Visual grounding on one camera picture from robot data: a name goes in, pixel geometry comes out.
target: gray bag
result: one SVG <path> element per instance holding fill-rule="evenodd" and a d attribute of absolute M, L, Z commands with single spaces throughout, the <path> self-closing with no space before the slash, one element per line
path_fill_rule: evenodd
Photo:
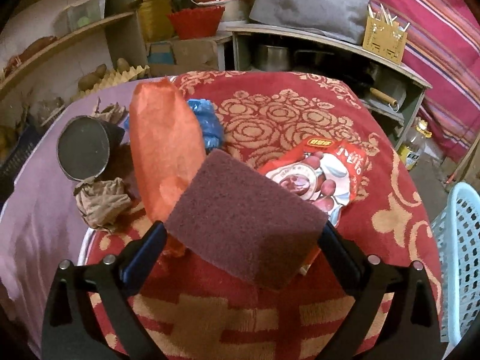
<path fill-rule="evenodd" d="M 250 19 L 361 44 L 370 0 L 256 0 Z"/>

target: floor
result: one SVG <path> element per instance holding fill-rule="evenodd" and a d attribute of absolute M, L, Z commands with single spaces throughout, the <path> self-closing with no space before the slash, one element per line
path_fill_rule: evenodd
<path fill-rule="evenodd" d="M 446 176 L 441 172 L 438 160 L 426 154 L 418 159 L 417 165 L 410 171 L 410 176 L 417 187 L 431 222 L 447 203 L 448 193 L 442 184 L 442 180 L 445 180 Z"/>

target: yellow bottle label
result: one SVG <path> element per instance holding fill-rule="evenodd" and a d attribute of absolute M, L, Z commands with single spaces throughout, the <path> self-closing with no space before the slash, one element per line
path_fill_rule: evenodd
<path fill-rule="evenodd" d="M 398 155 L 405 164 L 407 170 L 411 170 L 418 161 L 420 153 L 410 150 L 407 146 L 402 144 L 398 149 Z"/>

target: pink striped fabric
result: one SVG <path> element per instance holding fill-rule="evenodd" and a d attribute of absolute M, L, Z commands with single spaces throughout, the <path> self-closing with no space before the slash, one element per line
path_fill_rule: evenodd
<path fill-rule="evenodd" d="M 458 161 L 480 131 L 480 26 L 463 0 L 372 0 L 411 23 L 403 63 L 433 85 L 420 113 Z"/>

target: maroon scouring pad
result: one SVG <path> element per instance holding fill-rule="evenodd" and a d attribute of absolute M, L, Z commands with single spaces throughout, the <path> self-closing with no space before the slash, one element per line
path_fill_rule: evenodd
<path fill-rule="evenodd" d="M 315 247 L 327 219 L 314 205 L 214 150 L 165 228 L 216 267 L 280 290 Z"/>

